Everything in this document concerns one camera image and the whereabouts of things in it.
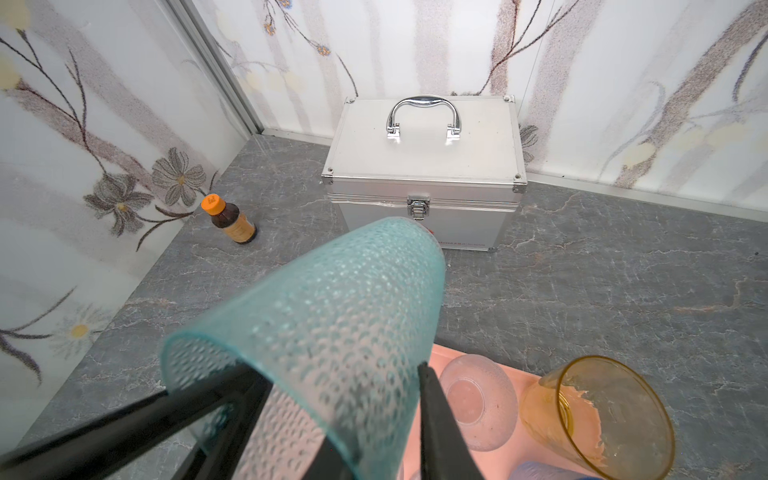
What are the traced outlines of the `blue plastic tumbler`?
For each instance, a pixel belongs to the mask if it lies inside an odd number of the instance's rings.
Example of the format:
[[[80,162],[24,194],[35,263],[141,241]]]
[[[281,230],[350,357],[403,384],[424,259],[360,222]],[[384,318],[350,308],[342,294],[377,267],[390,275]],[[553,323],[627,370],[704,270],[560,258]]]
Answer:
[[[541,462],[528,461],[520,464],[509,475],[509,480],[600,480],[570,469],[564,469]]]

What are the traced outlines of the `frosted white cup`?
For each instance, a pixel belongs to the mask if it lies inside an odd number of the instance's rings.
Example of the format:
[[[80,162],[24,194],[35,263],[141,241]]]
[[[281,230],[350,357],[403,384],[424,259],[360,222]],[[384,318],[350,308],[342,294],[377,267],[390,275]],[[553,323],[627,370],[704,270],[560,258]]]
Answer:
[[[446,365],[439,381],[470,450],[493,451],[512,437],[518,398],[498,364],[481,355],[462,355]]]

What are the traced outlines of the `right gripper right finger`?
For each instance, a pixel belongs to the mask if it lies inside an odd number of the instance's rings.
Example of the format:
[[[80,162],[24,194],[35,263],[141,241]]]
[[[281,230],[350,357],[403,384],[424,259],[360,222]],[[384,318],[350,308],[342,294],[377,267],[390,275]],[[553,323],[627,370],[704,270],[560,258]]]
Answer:
[[[462,437],[435,370],[418,367],[422,479],[483,479]]]

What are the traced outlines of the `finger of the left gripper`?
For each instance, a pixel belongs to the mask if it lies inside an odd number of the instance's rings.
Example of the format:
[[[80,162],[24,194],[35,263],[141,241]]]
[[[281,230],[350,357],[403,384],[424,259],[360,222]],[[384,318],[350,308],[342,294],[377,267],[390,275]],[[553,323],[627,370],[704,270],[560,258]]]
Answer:
[[[216,392],[259,374],[239,363],[170,393],[162,391],[1,457],[3,471],[118,471],[221,405]]]
[[[241,386],[221,387],[216,395],[226,407],[223,427],[208,450],[195,446],[173,479],[232,479],[272,387],[259,374],[247,375]]]

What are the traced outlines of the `teal plastic cup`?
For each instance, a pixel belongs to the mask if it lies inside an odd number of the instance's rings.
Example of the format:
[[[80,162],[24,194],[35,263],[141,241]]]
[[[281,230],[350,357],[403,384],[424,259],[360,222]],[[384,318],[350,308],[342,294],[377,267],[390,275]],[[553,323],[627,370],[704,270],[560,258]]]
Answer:
[[[436,238],[389,217],[270,273],[174,333],[162,378],[179,391],[244,363],[272,391],[239,479],[298,479],[324,440],[357,479],[393,479],[419,403],[445,283]]]

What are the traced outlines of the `yellow plastic tumbler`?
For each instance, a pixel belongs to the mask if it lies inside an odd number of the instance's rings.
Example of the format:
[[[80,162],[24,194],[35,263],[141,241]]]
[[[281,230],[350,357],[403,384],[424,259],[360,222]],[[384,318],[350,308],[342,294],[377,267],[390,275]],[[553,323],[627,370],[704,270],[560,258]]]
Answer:
[[[664,479],[674,463],[660,397],[606,356],[577,358],[526,387],[519,419],[539,444],[605,479]]]

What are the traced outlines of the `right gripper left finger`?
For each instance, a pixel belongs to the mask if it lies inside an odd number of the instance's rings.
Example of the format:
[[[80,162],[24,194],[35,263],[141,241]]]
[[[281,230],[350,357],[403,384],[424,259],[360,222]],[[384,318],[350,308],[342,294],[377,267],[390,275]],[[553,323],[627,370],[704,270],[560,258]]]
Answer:
[[[354,474],[334,443],[325,438],[303,480],[353,480]]]

